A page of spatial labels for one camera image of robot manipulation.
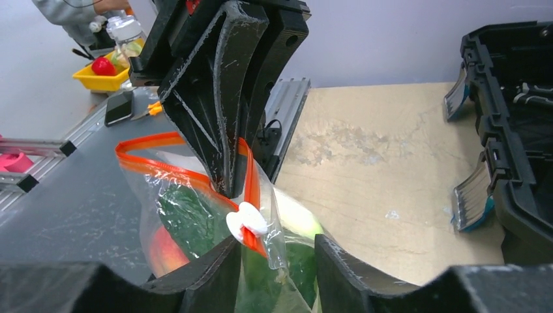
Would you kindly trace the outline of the clear orange zip bag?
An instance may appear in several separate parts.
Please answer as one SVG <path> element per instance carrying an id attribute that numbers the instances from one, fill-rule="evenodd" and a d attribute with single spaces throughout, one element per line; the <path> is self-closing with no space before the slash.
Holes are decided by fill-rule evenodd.
<path id="1" fill-rule="evenodd" d="M 237 152 L 237 196 L 228 198 L 178 133 L 118 143 L 115 155 L 142 204 L 141 243 L 153 274 L 237 239 L 235 312 L 319 312 L 314 240 L 322 224 L 270 182 L 245 140 Z"/>

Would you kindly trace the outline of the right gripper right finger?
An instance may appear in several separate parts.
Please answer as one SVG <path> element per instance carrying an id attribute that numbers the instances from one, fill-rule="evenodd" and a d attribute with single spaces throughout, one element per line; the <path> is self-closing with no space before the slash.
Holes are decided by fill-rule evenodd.
<path id="1" fill-rule="evenodd" d="M 416 286 L 315 237 L 323 312 L 551 312 L 552 265 L 456 265 Z"/>

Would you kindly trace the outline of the green cucumber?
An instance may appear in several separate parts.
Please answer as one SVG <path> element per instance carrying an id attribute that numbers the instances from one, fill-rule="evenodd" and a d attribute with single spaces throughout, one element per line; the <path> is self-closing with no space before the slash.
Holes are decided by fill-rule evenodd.
<path id="1" fill-rule="evenodd" d="M 189 258 L 199 258 L 230 236 L 230 202 L 183 185 L 169 186 L 157 198 L 160 221 Z M 316 303 L 315 252 L 284 231 L 285 269 L 270 269 L 263 256 L 241 249 L 236 312 L 312 312 Z"/>

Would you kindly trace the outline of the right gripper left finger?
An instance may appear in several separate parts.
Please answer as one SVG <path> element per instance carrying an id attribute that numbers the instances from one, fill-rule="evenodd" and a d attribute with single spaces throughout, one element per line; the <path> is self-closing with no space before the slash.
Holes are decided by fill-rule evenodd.
<path id="1" fill-rule="evenodd" d="M 231 237 L 141 286 L 99 262 L 3 263 L 1 311 L 233 312 L 240 263 Z"/>

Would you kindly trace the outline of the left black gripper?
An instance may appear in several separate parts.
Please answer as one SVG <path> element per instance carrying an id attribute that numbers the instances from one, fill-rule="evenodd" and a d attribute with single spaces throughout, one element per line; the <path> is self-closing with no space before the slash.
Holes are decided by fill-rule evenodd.
<path id="1" fill-rule="evenodd" d="M 161 1 L 134 86 L 159 86 L 168 119 L 219 194 L 236 197 L 238 142 L 253 148 L 270 92 L 309 34 L 304 1 Z"/>

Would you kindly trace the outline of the white radish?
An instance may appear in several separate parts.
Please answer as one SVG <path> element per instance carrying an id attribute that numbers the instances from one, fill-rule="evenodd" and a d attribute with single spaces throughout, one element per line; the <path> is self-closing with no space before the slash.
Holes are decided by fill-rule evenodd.
<path id="1" fill-rule="evenodd" d="M 280 189 L 274 189 L 276 204 L 280 215 L 280 223 L 296 241 L 306 245 L 314 245 L 315 236 L 325 232 L 316 216 L 300 202 L 293 199 Z"/>

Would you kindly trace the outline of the pink peach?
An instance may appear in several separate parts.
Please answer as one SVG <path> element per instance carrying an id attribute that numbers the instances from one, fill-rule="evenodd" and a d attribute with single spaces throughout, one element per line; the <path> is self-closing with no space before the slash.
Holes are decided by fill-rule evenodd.
<path id="1" fill-rule="evenodd" d="M 189 259 L 163 226 L 153 234 L 148 256 L 156 277 L 164 276 L 189 263 Z"/>

